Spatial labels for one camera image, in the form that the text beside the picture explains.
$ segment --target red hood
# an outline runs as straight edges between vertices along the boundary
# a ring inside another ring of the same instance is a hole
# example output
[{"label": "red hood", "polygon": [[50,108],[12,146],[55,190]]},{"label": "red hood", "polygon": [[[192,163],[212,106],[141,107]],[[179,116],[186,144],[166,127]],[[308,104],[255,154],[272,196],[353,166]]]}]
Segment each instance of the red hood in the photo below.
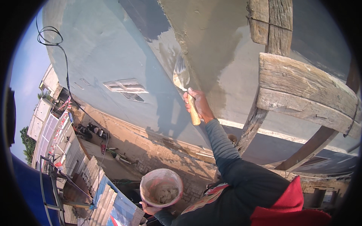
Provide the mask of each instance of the red hood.
[{"label": "red hood", "polygon": [[251,226],[327,225],[331,217],[318,210],[302,210],[304,203],[300,177],[296,176],[282,196],[267,209],[257,206],[250,216]]}]

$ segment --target wooden handle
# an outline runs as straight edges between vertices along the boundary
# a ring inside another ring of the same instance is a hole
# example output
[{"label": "wooden handle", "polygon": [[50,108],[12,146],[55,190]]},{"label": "wooden handle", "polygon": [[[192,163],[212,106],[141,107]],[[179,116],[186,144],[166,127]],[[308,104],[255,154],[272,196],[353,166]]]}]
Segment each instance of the wooden handle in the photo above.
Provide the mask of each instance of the wooden handle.
[{"label": "wooden handle", "polygon": [[187,93],[187,99],[189,100],[189,104],[191,105],[190,115],[191,115],[192,124],[200,125],[201,121],[195,108],[195,98],[193,98],[190,94]]}]

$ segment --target bucket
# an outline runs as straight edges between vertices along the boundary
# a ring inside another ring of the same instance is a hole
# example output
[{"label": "bucket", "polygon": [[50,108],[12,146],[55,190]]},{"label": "bucket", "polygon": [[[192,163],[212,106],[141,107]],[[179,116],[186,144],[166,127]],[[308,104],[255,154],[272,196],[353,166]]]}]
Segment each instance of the bucket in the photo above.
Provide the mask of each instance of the bucket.
[{"label": "bucket", "polygon": [[184,190],[180,176],[169,169],[156,169],[142,177],[140,194],[153,207],[167,207],[177,203]]}]

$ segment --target sky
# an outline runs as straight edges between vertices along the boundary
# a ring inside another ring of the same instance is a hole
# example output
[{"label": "sky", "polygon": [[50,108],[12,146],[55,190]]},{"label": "sky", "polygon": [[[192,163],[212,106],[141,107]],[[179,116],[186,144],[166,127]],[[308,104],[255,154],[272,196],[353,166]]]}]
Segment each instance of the sky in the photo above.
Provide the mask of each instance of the sky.
[{"label": "sky", "polygon": [[[38,13],[38,26],[42,28],[42,10]],[[16,132],[15,143],[10,151],[22,161],[25,161],[23,150],[25,146],[21,141],[20,130],[30,124],[34,108],[39,102],[37,94],[40,82],[50,65],[46,47],[37,41],[37,27],[35,18],[27,29],[19,48],[15,53],[10,87],[15,91],[16,105]]]}]

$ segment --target motorcycle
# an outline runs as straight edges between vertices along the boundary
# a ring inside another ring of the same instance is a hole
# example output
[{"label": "motorcycle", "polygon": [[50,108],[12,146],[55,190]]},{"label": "motorcycle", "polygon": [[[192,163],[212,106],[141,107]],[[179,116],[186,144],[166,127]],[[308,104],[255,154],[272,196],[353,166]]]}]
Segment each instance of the motorcycle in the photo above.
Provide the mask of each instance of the motorcycle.
[{"label": "motorcycle", "polygon": [[88,128],[80,123],[74,127],[74,132],[76,135],[84,137],[84,139],[92,139],[93,137]]},{"label": "motorcycle", "polygon": [[105,132],[104,130],[98,128],[97,126],[93,125],[92,123],[88,123],[87,128],[90,131],[92,131],[93,133],[95,133],[96,135],[98,135],[103,140],[107,140],[107,138],[109,138],[107,132]]}]

